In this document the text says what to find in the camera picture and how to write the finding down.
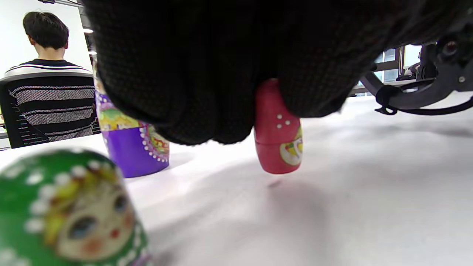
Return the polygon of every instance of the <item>ear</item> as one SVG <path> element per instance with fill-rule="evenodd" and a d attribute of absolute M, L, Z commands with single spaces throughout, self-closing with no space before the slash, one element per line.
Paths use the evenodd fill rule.
<path fill-rule="evenodd" d="M 27 35 L 27 36 L 28 36 L 28 40 L 30 41 L 30 44 L 35 45 L 36 42 L 29 35 Z"/>

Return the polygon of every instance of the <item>person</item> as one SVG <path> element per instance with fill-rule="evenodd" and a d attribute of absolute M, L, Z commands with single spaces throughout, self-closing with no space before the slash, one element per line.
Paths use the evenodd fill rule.
<path fill-rule="evenodd" d="M 72 72 L 91 74 L 87 69 L 64 60 L 69 29 L 54 14 L 29 12 L 23 27 L 38 58 L 10 68 L 5 77 L 32 73 Z M 93 79 L 78 77 L 29 79 L 10 90 L 22 116 L 50 141 L 92 135 L 96 123 Z"/>
<path fill-rule="evenodd" d="M 82 2 L 110 99 L 185 145 L 244 140 L 269 78 L 292 114 L 337 112 L 380 53 L 437 41 L 473 10 L 468 0 Z"/>

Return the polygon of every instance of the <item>striped shirt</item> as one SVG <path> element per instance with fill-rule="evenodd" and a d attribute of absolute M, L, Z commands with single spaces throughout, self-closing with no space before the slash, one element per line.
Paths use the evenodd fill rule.
<path fill-rule="evenodd" d="M 10 68 L 5 77 L 31 73 L 88 70 L 66 60 L 34 59 Z M 93 79 L 83 77 L 31 78 L 21 80 L 9 93 L 22 116 L 49 141 L 92 135 L 96 123 Z"/>

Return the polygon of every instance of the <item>matryoshka doll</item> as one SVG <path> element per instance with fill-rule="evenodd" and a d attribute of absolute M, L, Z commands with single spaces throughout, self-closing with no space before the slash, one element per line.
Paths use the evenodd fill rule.
<path fill-rule="evenodd" d="M 300 119 L 284 105 L 278 80 L 265 81 L 256 91 L 254 124 L 256 152 L 262 168 L 272 174 L 286 174 L 302 161 Z"/>
<path fill-rule="evenodd" d="M 120 170 L 53 150 L 0 173 L 0 266 L 152 266 Z"/>
<path fill-rule="evenodd" d="M 96 66 L 94 62 L 97 116 L 110 158 L 124 177 L 141 177 L 168 167 L 169 142 L 152 125 L 125 115 L 113 105 Z"/>

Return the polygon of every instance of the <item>white dots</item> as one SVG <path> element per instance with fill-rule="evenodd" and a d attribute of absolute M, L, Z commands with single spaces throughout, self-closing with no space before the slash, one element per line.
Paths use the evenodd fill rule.
<path fill-rule="evenodd" d="M 28 259 L 21 258 L 13 264 L 13 266 L 31 266 L 31 262 Z"/>
<path fill-rule="evenodd" d="M 135 248 L 138 248 L 141 245 L 141 239 L 139 235 L 136 235 L 135 239 L 133 240 L 133 245 Z"/>
<path fill-rule="evenodd" d="M 44 222 L 40 219 L 31 219 L 26 222 L 25 230 L 29 233 L 39 233 L 44 228 Z"/>
<path fill-rule="evenodd" d="M 39 189 L 39 196 L 42 199 L 49 200 L 56 195 L 56 188 L 52 185 L 46 185 Z"/>
<path fill-rule="evenodd" d="M 76 165 L 72 168 L 71 172 L 75 177 L 84 177 L 87 173 L 87 169 L 82 165 Z"/>
<path fill-rule="evenodd" d="M 92 170 L 98 170 L 98 169 L 100 168 L 100 163 L 99 163 L 98 161 L 95 161 L 95 160 L 90 161 L 87 165 L 88 165 L 88 166 L 90 167 L 90 169 L 92 169 Z"/>
<path fill-rule="evenodd" d="M 22 165 L 15 166 L 14 168 L 8 170 L 8 172 L 5 173 L 5 177 L 7 179 L 15 179 L 18 177 L 18 175 L 25 170 L 25 167 Z"/>
<path fill-rule="evenodd" d="M 26 184 L 33 186 L 33 185 L 37 185 L 42 180 L 43 180 L 43 175 L 39 172 L 35 172 L 31 174 L 30 176 L 28 176 L 28 179 L 26 180 Z"/>
<path fill-rule="evenodd" d="M 71 176 L 68 173 L 60 173 L 54 178 L 54 180 L 56 181 L 56 184 L 60 186 L 69 184 L 70 179 L 71 179 Z"/>
<path fill-rule="evenodd" d="M 122 257 L 118 263 L 117 263 L 117 266 L 126 266 L 128 264 L 128 261 L 126 258 Z"/>
<path fill-rule="evenodd" d="M 49 210 L 49 204 L 44 200 L 37 200 L 30 206 L 30 212 L 34 215 L 43 215 Z"/>
<path fill-rule="evenodd" d="M 0 252 L 0 264 L 8 265 L 7 262 L 14 260 L 17 257 L 13 249 L 6 249 Z"/>
<path fill-rule="evenodd" d="M 136 258 L 136 251 L 133 249 L 128 252 L 128 255 L 126 255 L 126 258 L 128 261 L 133 261 Z"/>

